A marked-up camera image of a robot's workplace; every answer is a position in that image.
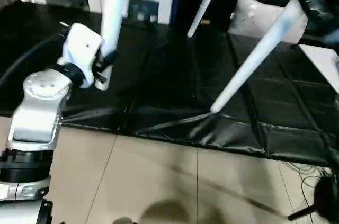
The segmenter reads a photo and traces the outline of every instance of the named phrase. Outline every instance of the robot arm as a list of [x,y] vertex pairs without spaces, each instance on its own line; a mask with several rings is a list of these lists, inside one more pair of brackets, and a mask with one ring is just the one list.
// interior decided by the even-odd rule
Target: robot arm
[[15,110],[0,158],[0,223],[50,224],[50,167],[56,149],[61,112],[72,90],[105,78],[115,52],[96,62],[102,37],[75,23],[57,64],[34,73],[23,83],[24,99]]

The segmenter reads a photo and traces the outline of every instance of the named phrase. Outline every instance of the tiled floor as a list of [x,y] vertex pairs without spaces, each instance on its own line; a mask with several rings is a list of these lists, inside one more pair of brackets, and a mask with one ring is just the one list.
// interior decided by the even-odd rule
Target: tiled floor
[[[0,124],[3,145],[9,119]],[[302,178],[319,175],[316,168],[298,167]],[[62,128],[48,199],[53,224],[289,223],[286,216],[305,207],[293,169],[274,160]],[[315,182],[308,178],[304,185],[309,203]],[[313,222],[327,223],[316,214]]]

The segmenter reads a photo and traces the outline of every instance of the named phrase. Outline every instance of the black mat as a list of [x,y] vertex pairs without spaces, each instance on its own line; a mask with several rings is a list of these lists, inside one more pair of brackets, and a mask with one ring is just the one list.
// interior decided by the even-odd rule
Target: black mat
[[[0,75],[25,50],[61,29],[59,21],[100,32],[101,16],[15,3],[0,12]],[[125,20],[106,92],[77,90],[64,124],[124,135],[328,165],[338,135],[335,93],[298,47],[281,43],[221,114],[207,115],[258,40],[199,28],[192,39],[165,25]],[[22,82],[55,63],[63,40],[27,60],[0,87],[0,114],[22,99]],[[188,135],[203,121],[206,127]]]

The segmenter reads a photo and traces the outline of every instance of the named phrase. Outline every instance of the black power cord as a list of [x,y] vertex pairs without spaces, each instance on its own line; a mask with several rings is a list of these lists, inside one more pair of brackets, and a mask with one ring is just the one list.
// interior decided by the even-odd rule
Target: black power cord
[[[319,179],[321,178],[321,177],[316,176],[316,175],[309,175],[309,176],[306,176],[305,178],[303,178],[302,181],[301,181],[301,192],[302,192],[302,196],[304,197],[304,201],[305,201],[307,207],[309,207],[309,203],[308,203],[307,198],[306,198],[306,196],[305,196],[303,185],[305,184],[305,180],[306,180],[306,179],[312,178],[312,177],[314,177],[314,178],[319,178]],[[310,213],[309,216],[310,216],[310,218],[311,218],[311,223],[314,224],[314,223],[313,223],[312,214]]]
[[69,29],[63,29],[62,31],[53,34],[37,44],[35,44],[30,50],[26,51],[23,55],[21,55],[14,63],[10,65],[10,67],[5,71],[5,73],[0,77],[0,87],[8,80],[8,78],[15,72],[15,70],[20,66],[24,61],[26,61],[29,57],[34,55],[39,49],[51,43],[52,41],[60,38],[60,36],[67,35]]

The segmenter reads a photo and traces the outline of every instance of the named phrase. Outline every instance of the black wire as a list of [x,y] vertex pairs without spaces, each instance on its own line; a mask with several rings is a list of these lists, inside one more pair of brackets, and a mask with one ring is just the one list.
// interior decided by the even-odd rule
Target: black wire
[[61,34],[65,34],[68,32],[68,29],[64,29],[61,32],[53,34],[37,44],[35,44],[30,50],[26,51],[23,55],[21,55],[14,63],[10,65],[10,67],[5,71],[5,73],[0,78],[0,87],[8,80],[8,78],[15,72],[16,68],[26,61],[31,55],[35,54],[40,48],[44,47],[46,44],[60,38]]
[[331,174],[323,167],[317,167],[317,170],[318,170],[321,177],[331,176]]
[[302,168],[291,162],[284,162],[284,164],[294,172],[300,173],[302,175],[311,175],[317,170],[316,166],[309,166],[308,168]]
[[[301,180],[304,179],[304,177],[302,177],[300,173],[299,173],[299,177],[300,177]],[[307,187],[309,187],[310,189],[314,189],[314,186],[311,186],[311,185],[309,185],[309,184],[306,183],[306,182],[304,182],[304,184],[305,184]]]
[[[308,204],[307,198],[306,198],[305,193],[304,193],[304,187],[303,187],[303,185],[304,185],[304,183],[305,183],[305,180],[308,179],[308,178],[311,178],[311,177],[316,177],[316,178],[319,178],[319,179],[321,178],[321,177],[316,176],[316,175],[309,175],[309,176],[306,176],[306,177],[305,177],[304,179],[302,179],[302,181],[301,181],[301,192],[302,192],[302,196],[304,197],[304,201],[305,201],[307,207],[309,207],[309,204]],[[310,216],[310,218],[311,218],[312,224],[314,224],[314,223],[313,223],[312,214],[310,213],[309,216]]]

